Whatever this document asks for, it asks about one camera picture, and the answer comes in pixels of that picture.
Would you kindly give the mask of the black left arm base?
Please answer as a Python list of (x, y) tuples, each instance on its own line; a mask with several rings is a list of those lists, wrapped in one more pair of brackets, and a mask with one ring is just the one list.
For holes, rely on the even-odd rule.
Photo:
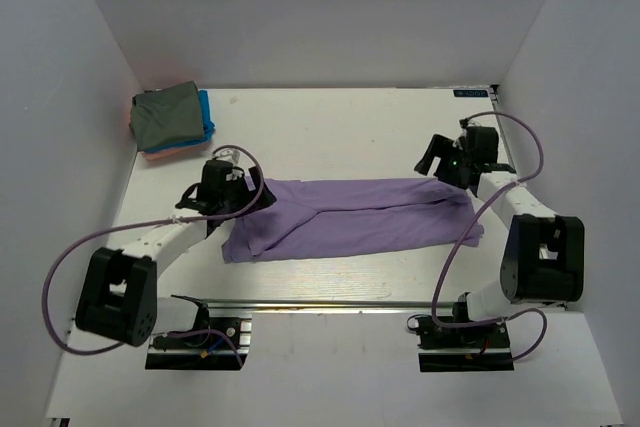
[(240, 371), (247, 360), (252, 315), (241, 311), (213, 313), (196, 323), (197, 335), (155, 335), (149, 344), (148, 371)]

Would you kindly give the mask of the folded salmon pink t-shirt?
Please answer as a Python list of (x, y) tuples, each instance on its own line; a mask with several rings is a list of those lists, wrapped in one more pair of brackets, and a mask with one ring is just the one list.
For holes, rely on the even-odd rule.
[(148, 161), (204, 147), (215, 130), (214, 123), (202, 117), (131, 118), (128, 127), (136, 150)]

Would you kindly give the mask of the folded olive green t-shirt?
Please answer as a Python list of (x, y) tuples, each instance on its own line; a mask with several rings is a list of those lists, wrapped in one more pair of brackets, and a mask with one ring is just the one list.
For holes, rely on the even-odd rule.
[(205, 128), (196, 84), (187, 81), (135, 95), (129, 126), (139, 151), (204, 140)]

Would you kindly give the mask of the purple t-shirt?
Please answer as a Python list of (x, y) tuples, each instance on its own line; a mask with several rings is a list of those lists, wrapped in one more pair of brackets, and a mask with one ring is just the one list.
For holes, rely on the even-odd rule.
[(275, 180), (269, 208), (236, 220), (222, 246), (227, 263), (398, 252), (484, 234), (468, 194), (433, 178)]

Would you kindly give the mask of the folded blue t-shirt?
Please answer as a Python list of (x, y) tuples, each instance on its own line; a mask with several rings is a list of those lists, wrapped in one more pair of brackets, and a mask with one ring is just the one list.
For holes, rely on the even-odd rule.
[(215, 131), (215, 123), (212, 121), (212, 118), (211, 118), (210, 102), (209, 102), (209, 97), (207, 92), (205, 90), (199, 90), (198, 98), (199, 98), (199, 103), (201, 107), (204, 137), (202, 139), (187, 140), (183, 142), (169, 144), (169, 145), (152, 149), (149, 151), (144, 151), (144, 154), (146, 155), (164, 154), (165, 152), (169, 152), (170, 150), (197, 146), (211, 140)]

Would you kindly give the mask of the blue logo sticker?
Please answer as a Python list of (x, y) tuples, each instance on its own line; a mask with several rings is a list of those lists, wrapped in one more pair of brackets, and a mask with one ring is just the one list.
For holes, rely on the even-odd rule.
[(453, 94), (456, 98), (488, 98), (489, 93), (486, 89), (454, 89)]

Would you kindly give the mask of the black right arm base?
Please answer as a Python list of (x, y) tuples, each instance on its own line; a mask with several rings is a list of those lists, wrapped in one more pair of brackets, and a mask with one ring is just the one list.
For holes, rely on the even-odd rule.
[(430, 316), (412, 315), (407, 330), (418, 337), (421, 373), (506, 372), (514, 370), (510, 338), (505, 326), (492, 324), (445, 329)]

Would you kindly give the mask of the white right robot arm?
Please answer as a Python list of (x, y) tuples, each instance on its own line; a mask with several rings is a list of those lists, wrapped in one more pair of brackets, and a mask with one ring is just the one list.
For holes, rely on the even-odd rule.
[(511, 165), (499, 162), (498, 147), (496, 129), (466, 126), (456, 140), (434, 135), (415, 166), (481, 200), (474, 221), (492, 210), (508, 230), (497, 279), (463, 294), (445, 324), (466, 346), (484, 338), (490, 324), (541, 305), (576, 302), (584, 290), (584, 223), (539, 201)]

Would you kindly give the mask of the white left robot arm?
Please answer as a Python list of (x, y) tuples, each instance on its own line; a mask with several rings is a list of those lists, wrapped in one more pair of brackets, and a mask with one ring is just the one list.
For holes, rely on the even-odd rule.
[(123, 247), (102, 247), (90, 258), (75, 313), (78, 329), (133, 347), (153, 333), (158, 318), (157, 281), (191, 247), (228, 220), (276, 202), (259, 165), (205, 163), (172, 216)]

